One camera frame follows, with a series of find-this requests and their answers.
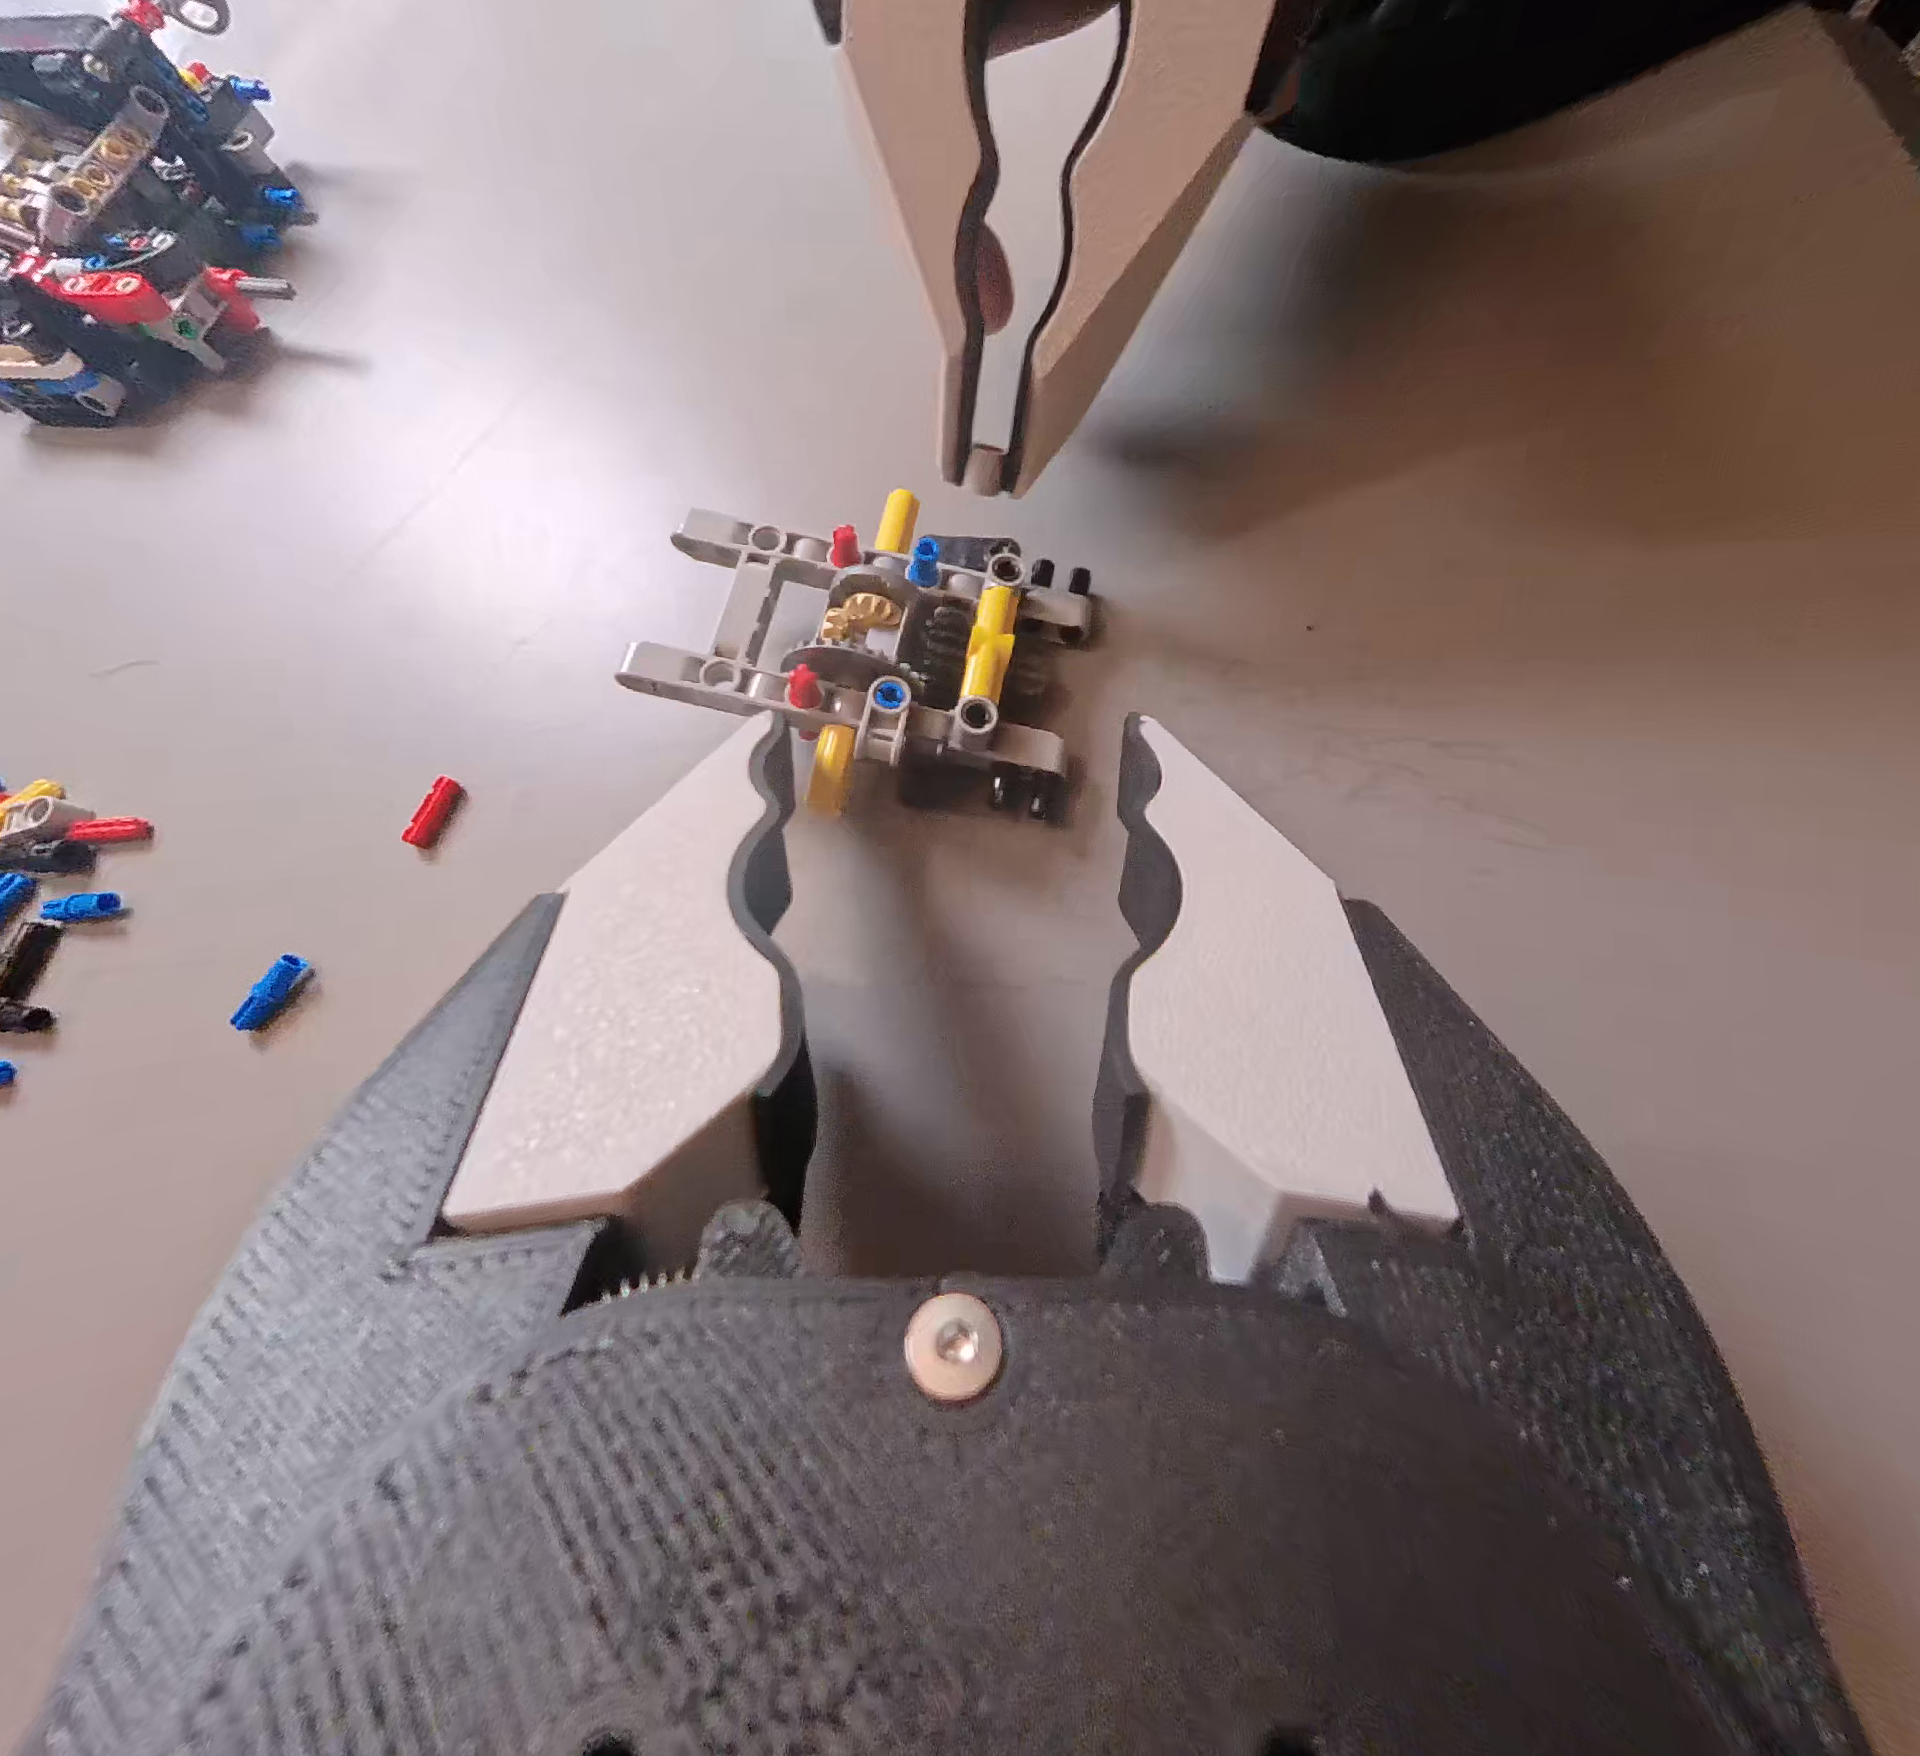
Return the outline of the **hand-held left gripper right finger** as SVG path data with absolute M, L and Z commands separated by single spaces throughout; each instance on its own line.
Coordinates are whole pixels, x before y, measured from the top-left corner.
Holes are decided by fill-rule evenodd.
M 1461 1217 L 1348 908 L 1162 720 L 1123 720 L 1116 890 L 1131 938 L 1091 1097 L 1096 1244 L 1183 1212 L 1243 1284 L 1305 1221 Z

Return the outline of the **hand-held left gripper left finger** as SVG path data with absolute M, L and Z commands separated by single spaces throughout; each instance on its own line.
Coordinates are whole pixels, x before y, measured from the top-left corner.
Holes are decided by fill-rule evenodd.
M 804 1210 L 818 1097 L 775 929 L 793 753 L 759 715 L 562 888 L 441 1217 L 460 1235 L 611 1219 L 695 1240 L 731 1201 Z

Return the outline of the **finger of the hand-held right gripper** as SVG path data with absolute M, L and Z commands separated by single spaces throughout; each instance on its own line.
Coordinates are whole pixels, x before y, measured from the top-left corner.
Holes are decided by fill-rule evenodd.
M 841 0 L 837 56 L 938 345 L 934 468 L 954 487 L 978 443 L 986 343 L 958 249 L 979 165 L 963 33 L 966 0 Z
M 1245 143 L 1276 0 L 1123 0 L 1109 87 L 1064 174 L 1064 262 L 1021 359 L 1003 487 L 1087 416 Z

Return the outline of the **small grey lego differential assembly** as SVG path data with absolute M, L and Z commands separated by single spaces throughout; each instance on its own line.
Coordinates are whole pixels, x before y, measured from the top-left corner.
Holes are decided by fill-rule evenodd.
M 1087 568 L 1006 534 L 934 534 L 894 490 L 863 534 L 691 510 L 671 534 L 728 593 L 699 647 L 630 645 L 618 681 L 736 718 L 775 715 L 809 748 L 805 806 L 837 817 L 890 778 L 917 807 L 982 803 L 1060 825 L 1075 761 L 1039 724 L 1056 656 L 1098 623 Z

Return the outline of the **blue lego pin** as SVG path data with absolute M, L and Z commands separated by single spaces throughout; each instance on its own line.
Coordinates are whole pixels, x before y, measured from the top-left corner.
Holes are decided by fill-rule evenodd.
M 292 1007 L 314 973 L 314 966 L 298 951 L 280 951 L 232 1009 L 230 1027 L 243 1033 L 266 1031 Z

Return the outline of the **black lego car chassis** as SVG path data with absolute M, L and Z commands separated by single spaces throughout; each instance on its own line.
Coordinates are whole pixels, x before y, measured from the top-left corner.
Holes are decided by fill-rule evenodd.
M 271 153 L 268 84 L 159 42 L 228 0 L 124 0 L 2 29 L 2 407 L 51 430 L 144 420 L 252 367 L 288 230 L 314 221 Z

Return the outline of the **pile of blue yellow pins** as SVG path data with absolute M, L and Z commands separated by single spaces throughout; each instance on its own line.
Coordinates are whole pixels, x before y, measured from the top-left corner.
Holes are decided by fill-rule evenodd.
M 47 1041 L 60 1012 L 45 977 L 64 943 L 120 931 L 132 902 L 115 857 L 154 847 L 155 821 L 138 809 L 97 809 L 55 778 L 2 787 L 2 1086 L 20 1077 L 20 1045 Z

